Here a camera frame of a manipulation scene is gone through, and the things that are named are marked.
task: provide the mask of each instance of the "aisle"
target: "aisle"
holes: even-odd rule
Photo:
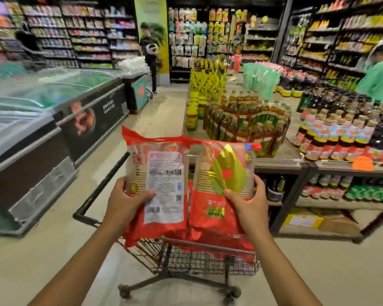
[[[180,135],[187,86],[159,88],[158,92],[139,116],[129,116],[124,125],[148,137]],[[117,128],[82,164],[77,179],[25,238],[0,238],[0,306],[25,306],[87,241],[94,228],[73,220],[72,213],[125,151],[126,144]],[[124,174],[122,168],[87,215],[102,219],[113,184]],[[383,305],[383,227],[361,246],[301,239],[276,242],[325,306]],[[136,291],[127,302],[119,297],[118,284],[132,284],[148,277],[151,273],[146,268],[115,245],[84,305],[222,304],[217,289],[179,280],[166,280]],[[251,277],[233,276],[230,281],[243,291],[237,306],[276,305],[262,271]]]

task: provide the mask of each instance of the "gray pillar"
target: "gray pillar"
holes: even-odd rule
[[[271,62],[274,62],[274,63],[277,63],[277,61],[279,59],[279,52],[281,51],[281,46],[282,46],[282,43],[284,42],[284,35],[285,35],[285,31],[287,29],[288,19],[289,19],[290,14],[291,14],[292,1],[293,0],[287,0],[287,3],[285,5],[284,14],[282,15],[282,21],[281,21],[281,25],[279,28],[278,37],[275,41],[275,47],[274,47],[274,51],[272,53]]]

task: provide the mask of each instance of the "hand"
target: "hand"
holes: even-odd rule
[[[250,201],[244,201],[235,192],[224,190],[225,197],[234,204],[237,216],[248,238],[271,236],[268,228],[268,201],[264,182],[254,174],[257,190]]]
[[[114,231],[116,240],[121,237],[124,228],[131,222],[138,207],[146,201],[150,201],[155,195],[154,190],[148,190],[136,197],[125,194],[126,176],[119,178],[111,192],[108,207],[102,225]]]

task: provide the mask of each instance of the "shopping cart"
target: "shopping cart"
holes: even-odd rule
[[[85,216],[85,213],[129,156],[130,153],[126,152],[115,164],[84,204],[73,214],[74,219],[96,228],[101,224],[100,221]],[[175,278],[219,288],[225,295],[223,304],[230,305],[234,298],[241,296],[241,290],[237,286],[230,285],[229,276],[255,275],[260,268],[254,252],[175,238],[141,239],[126,251],[154,276],[133,285],[119,285],[119,294],[123,299],[130,298],[134,290],[164,279]],[[224,282],[196,276],[205,277],[208,274],[224,274]]]

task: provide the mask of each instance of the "green shirt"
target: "green shirt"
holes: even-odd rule
[[[357,85],[356,92],[383,102],[383,61],[367,71],[366,76]]]

